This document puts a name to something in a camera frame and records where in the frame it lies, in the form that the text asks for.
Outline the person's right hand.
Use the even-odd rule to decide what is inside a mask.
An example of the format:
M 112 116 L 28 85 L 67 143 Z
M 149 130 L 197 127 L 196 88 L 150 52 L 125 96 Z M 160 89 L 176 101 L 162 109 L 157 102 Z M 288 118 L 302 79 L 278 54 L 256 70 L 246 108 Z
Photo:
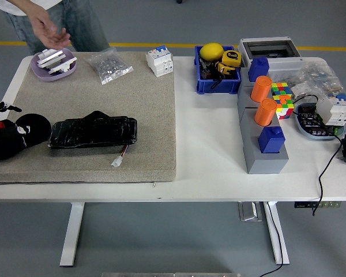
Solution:
M 65 48 L 70 44 L 70 35 L 65 28 L 58 33 L 57 26 L 42 7 L 29 9 L 27 16 L 31 22 L 34 34 L 47 47 L 55 50 Z

